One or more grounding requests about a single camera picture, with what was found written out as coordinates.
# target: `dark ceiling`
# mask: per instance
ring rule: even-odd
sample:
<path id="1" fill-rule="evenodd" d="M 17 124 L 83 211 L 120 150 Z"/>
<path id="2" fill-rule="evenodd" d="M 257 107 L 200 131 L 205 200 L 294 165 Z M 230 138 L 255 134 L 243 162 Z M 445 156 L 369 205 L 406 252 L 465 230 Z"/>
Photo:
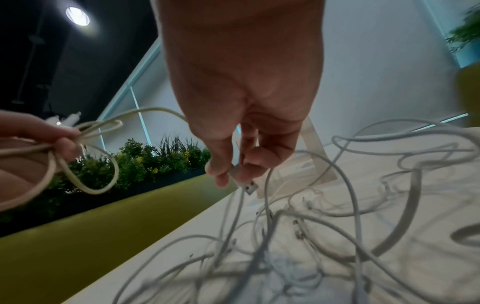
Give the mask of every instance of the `dark ceiling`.
<path id="1" fill-rule="evenodd" d="M 67 19 L 70 6 L 90 25 Z M 6 1 L 0 18 L 0 108 L 43 118 L 95 120 L 157 38 L 149 0 Z"/>

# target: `recessed light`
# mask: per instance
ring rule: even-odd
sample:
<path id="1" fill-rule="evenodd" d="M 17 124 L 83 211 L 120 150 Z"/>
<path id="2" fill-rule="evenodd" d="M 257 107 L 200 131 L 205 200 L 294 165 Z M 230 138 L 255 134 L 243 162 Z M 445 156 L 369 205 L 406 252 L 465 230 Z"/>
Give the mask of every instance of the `recessed light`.
<path id="1" fill-rule="evenodd" d="M 90 18 L 87 16 L 87 14 L 85 14 L 84 11 L 82 11 L 79 8 L 69 7 L 65 11 L 65 14 L 68 17 L 68 19 L 70 19 L 76 25 L 79 25 L 81 27 L 86 27 L 87 25 L 90 24 Z"/>

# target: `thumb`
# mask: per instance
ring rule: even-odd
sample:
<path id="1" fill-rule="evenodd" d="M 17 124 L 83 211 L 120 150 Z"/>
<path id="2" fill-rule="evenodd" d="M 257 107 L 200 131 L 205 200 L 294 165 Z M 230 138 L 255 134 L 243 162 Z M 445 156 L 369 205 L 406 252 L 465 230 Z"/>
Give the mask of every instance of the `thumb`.
<path id="1" fill-rule="evenodd" d="M 228 172 L 232 168 L 232 136 L 219 140 L 203 141 L 210 151 L 210 160 L 205 165 L 205 172 L 215 177 L 217 186 L 226 187 L 229 183 Z"/>

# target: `hand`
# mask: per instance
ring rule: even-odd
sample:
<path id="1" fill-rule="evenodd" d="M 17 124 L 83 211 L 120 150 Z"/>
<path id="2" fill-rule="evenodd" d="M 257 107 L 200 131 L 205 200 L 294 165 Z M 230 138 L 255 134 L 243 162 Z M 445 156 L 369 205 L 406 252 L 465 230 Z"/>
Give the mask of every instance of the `hand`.
<path id="1" fill-rule="evenodd" d="M 207 174 L 228 184 L 238 124 L 238 181 L 291 156 L 322 74 L 324 2 L 156 1 L 175 96 L 211 153 Z"/>
<path id="2" fill-rule="evenodd" d="M 0 150 L 35 144 L 13 137 L 33 139 L 39 143 L 54 144 L 66 161 L 72 161 L 82 152 L 71 140 L 79 133 L 77 129 L 49 125 L 35 116 L 0 110 Z M 45 152 L 0 157 L 0 203 L 26 193 L 41 181 L 46 170 Z"/>

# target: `ceiling light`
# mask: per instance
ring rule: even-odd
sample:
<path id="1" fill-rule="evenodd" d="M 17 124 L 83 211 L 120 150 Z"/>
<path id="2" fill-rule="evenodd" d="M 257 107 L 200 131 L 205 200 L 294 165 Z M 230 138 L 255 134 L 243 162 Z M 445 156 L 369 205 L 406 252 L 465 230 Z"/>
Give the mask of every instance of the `ceiling light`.
<path id="1" fill-rule="evenodd" d="M 65 14 L 76 25 L 85 27 L 90 24 L 90 18 L 79 8 L 69 7 Z"/>

